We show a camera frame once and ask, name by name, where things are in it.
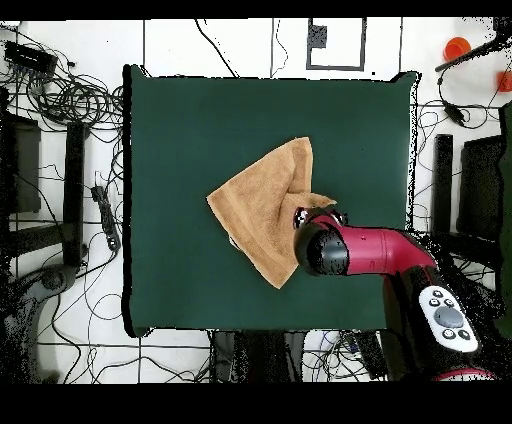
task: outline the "dark green surface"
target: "dark green surface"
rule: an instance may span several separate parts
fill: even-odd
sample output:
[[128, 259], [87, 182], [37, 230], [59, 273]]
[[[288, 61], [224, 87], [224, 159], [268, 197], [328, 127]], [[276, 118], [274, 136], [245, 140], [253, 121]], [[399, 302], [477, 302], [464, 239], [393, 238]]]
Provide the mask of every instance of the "dark green surface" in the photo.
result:
[[500, 161], [503, 181], [503, 224], [500, 232], [500, 248], [503, 257], [499, 287], [506, 314], [497, 322], [504, 337], [512, 338], [512, 102], [500, 111], [501, 131], [506, 148]]
[[229, 244], [205, 198], [308, 136], [314, 192], [336, 199], [351, 225], [404, 228], [415, 79], [151, 79], [132, 67], [133, 326], [385, 327], [381, 277], [298, 269], [277, 290]]

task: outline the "control buttons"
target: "control buttons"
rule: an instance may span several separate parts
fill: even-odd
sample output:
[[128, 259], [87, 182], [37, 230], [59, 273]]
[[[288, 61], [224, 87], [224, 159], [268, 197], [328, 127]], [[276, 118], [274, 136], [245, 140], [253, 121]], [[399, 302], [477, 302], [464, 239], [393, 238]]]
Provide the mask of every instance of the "control buttons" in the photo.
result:
[[464, 326], [464, 316], [457, 309], [447, 306], [437, 308], [434, 319], [445, 328], [462, 328]]
[[455, 333], [452, 330], [444, 330], [443, 337], [448, 340], [453, 340], [455, 338]]
[[461, 339], [464, 339], [464, 340], [469, 340], [471, 338], [471, 336], [469, 335], [469, 333], [466, 330], [459, 330], [459, 336]]

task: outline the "brown towel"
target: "brown towel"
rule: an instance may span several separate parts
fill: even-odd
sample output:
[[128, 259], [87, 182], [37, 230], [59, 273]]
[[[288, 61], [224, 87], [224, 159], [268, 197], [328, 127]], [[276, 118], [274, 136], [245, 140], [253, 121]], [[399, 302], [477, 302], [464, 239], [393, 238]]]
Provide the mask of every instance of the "brown towel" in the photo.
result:
[[336, 203], [311, 193], [312, 171], [309, 138], [297, 138], [274, 149], [206, 198], [228, 235], [278, 289], [298, 265], [293, 249], [296, 208]]

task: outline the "orange object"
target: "orange object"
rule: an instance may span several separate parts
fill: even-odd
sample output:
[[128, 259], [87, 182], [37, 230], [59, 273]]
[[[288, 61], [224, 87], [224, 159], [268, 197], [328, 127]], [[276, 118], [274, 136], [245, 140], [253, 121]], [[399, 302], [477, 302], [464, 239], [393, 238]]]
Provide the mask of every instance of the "orange object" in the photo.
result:
[[444, 60], [450, 62], [451, 60], [457, 59], [459, 56], [462, 56], [464, 53], [467, 53], [470, 50], [471, 46], [465, 38], [452, 38], [450, 41], [448, 41], [446, 47], [444, 48]]
[[512, 91], [512, 71], [496, 72], [496, 85], [502, 93]]

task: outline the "black metal frame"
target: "black metal frame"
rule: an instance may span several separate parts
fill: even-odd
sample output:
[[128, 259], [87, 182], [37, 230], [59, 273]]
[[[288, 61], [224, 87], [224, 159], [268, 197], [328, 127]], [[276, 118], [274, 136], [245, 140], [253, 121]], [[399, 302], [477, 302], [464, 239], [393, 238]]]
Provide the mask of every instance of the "black metal frame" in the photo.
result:
[[[4, 178], [2, 186], [8, 199], [14, 198], [15, 168], [9, 163], [12, 159], [15, 137], [9, 125], [7, 112], [8, 92], [0, 88], [0, 151], [6, 155], [0, 170]], [[18, 231], [6, 231], [7, 244], [2, 245], [0, 252], [4, 258], [18, 257], [23, 253], [43, 249], [62, 243], [63, 264], [45, 267], [36, 278], [17, 280], [15, 290], [10, 290], [9, 270], [0, 271], [0, 290], [2, 292], [2, 318], [0, 328], [0, 345], [3, 350], [0, 363], [0, 379], [7, 383], [40, 383], [41, 376], [37, 364], [37, 325], [39, 316], [46, 301], [69, 289], [87, 253], [82, 245], [83, 217], [83, 168], [84, 141], [88, 131], [83, 123], [68, 124], [66, 139], [66, 170], [64, 181], [64, 224], [45, 225]], [[1, 225], [8, 225], [9, 210], [0, 210]]]

